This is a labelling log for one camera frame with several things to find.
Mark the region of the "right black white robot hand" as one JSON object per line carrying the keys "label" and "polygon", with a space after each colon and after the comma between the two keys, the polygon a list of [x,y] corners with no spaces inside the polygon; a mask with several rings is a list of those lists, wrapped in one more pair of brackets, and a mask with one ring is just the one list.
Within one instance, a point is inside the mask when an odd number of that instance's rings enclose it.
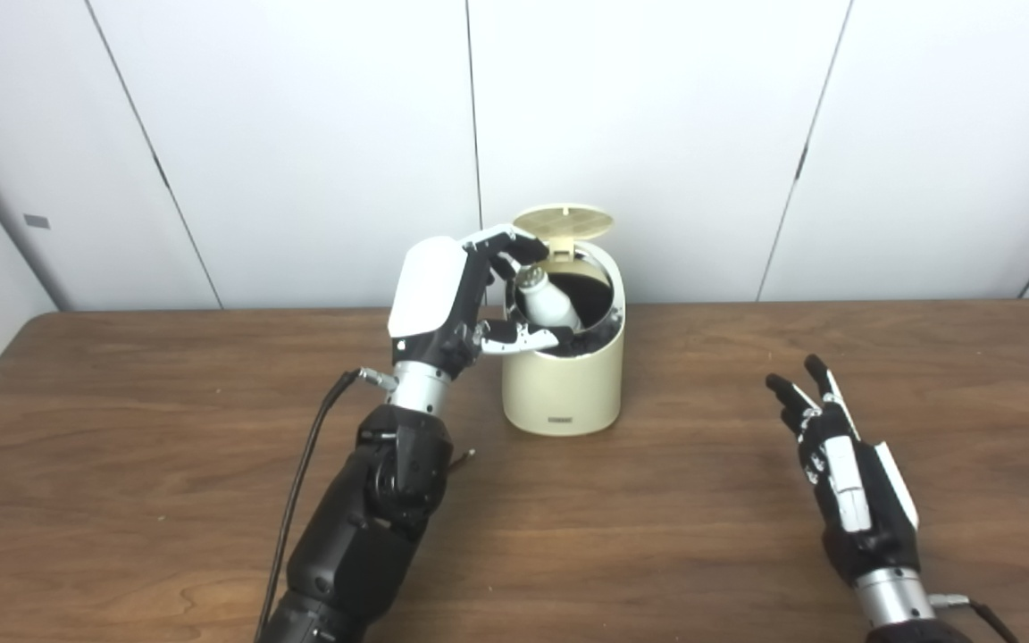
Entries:
{"label": "right black white robot hand", "polygon": [[840,384],[818,355],[808,355],[804,366],[816,396],[776,373],[766,376],[766,386],[796,440],[833,570],[847,585],[883,569],[919,572],[918,513],[889,446],[858,435]]}

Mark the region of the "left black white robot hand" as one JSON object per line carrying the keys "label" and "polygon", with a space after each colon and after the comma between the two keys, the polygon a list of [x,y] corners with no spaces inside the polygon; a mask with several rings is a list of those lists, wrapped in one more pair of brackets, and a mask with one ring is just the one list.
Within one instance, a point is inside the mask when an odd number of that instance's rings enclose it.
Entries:
{"label": "left black white robot hand", "polygon": [[547,256],[542,240],[511,224],[413,245],[389,311],[392,363],[421,363],[453,381],[481,355],[530,353],[572,343],[577,333],[566,324],[481,317],[491,282],[511,282],[518,269]]}

